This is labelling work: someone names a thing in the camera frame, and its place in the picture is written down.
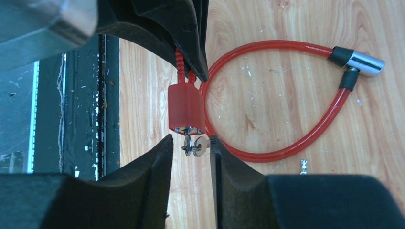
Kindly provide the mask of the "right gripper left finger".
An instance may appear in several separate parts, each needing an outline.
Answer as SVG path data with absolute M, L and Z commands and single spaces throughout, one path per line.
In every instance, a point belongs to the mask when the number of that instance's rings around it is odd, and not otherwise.
M 167 217 L 173 137 L 103 176 L 2 174 L 3 229 L 163 229 Z

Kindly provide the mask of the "silver key with ring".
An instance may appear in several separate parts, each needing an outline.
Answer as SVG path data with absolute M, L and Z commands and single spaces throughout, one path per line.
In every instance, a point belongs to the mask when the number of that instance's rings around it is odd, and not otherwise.
M 308 173 L 307 167 L 308 167 L 308 161 L 306 159 L 302 159 L 300 175 L 306 175 Z

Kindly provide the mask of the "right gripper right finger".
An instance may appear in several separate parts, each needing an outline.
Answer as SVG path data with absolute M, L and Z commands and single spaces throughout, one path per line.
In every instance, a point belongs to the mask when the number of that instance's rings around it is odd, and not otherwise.
M 219 229 L 402 229 L 390 191 L 366 175 L 264 175 L 211 136 Z

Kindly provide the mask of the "small padlock keys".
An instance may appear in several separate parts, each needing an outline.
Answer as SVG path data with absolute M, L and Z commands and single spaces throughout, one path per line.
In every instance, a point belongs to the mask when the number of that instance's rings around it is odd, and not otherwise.
M 184 145 L 181 149 L 185 152 L 186 156 L 194 155 L 195 157 L 201 157 L 211 145 L 211 140 L 202 136 L 201 129 L 197 129 L 192 126 L 184 127 L 182 130 L 184 134 Z M 197 138 L 193 141 L 192 134 L 197 134 Z

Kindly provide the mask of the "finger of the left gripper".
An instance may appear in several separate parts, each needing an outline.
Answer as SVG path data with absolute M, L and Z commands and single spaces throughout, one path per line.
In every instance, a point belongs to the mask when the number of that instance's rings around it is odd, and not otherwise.
M 206 34 L 207 0 L 99 0 L 97 34 L 115 36 L 176 65 L 175 51 L 186 71 L 209 79 Z

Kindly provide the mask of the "red cable lock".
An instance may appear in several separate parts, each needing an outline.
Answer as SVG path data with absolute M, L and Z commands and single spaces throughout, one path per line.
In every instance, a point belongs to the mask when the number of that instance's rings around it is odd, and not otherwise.
M 384 61 L 350 48 L 267 40 L 228 51 L 199 90 L 205 131 L 245 162 L 297 155 L 332 124 L 359 79 Z

